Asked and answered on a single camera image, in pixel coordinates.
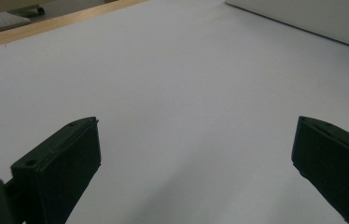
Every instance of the white box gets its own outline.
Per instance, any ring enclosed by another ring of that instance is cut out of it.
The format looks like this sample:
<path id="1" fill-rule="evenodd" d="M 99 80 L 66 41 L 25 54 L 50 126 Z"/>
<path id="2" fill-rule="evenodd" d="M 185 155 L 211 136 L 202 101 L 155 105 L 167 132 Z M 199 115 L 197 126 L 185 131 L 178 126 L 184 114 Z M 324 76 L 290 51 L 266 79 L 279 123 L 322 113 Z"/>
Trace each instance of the white box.
<path id="1" fill-rule="evenodd" d="M 226 2 L 349 44 L 349 0 L 226 0 Z"/>

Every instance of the white table surface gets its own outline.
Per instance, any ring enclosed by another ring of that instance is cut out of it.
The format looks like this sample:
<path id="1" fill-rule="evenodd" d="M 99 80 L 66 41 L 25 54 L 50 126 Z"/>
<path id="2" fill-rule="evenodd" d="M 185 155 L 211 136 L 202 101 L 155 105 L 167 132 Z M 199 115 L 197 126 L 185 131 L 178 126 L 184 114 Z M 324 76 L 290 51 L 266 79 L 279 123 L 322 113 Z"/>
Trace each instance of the white table surface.
<path id="1" fill-rule="evenodd" d="M 0 178 L 96 116 L 71 223 L 344 223 L 290 159 L 298 116 L 349 131 L 349 47 L 228 6 L 151 0 L 0 46 Z"/>

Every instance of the wooden table edge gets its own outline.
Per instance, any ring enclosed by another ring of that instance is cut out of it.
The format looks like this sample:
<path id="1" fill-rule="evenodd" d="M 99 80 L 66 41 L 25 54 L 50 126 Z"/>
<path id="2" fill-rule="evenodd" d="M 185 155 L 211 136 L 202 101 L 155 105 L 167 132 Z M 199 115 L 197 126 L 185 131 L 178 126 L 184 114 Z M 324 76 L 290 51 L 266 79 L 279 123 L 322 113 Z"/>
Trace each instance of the wooden table edge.
<path id="1" fill-rule="evenodd" d="M 24 39 L 32 35 L 38 35 L 50 30 L 58 29 L 75 22 L 84 21 L 111 11 L 143 3 L 145 1 L 147 0 L 118 0 L 116 2 L 107 3 L 98 7 L 88 8 L 58 18 L 32 23 L 16 29 L 0 32 L 0 45 Z"/>

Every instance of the white tabletop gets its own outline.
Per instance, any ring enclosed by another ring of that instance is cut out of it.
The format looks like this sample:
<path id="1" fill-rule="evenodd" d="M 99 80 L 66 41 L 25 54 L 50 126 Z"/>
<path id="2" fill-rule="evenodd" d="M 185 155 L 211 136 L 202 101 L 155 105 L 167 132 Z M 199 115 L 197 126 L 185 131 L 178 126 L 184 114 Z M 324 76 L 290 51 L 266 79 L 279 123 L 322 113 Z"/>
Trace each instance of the white tabletop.
<path id="1" fill-rule="evenodd" d="M 103 163 L 67 223 L 344 223 L 290 159 L 349 131 L 349 47 L 228 6 L 151 0 L 0 46 L 0 178 L 75 119 Z"/>

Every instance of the screw hole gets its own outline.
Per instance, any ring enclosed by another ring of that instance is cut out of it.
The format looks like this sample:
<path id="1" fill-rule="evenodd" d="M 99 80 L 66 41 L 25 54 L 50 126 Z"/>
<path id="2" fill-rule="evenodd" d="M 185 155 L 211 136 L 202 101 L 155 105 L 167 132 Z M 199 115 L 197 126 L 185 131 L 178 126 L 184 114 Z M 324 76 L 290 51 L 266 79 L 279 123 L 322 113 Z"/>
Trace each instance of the screw hole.
<path id="1" fill-rule="evenodd" d="M 35 165 L 36 163 L 37 163 L 36 160 L 31 160 L 31 161 L 27 161 L 27 162 L 25 163 L 25 165 L 27 165 L 27 166 L 33 166 L 33 165 Z"/>

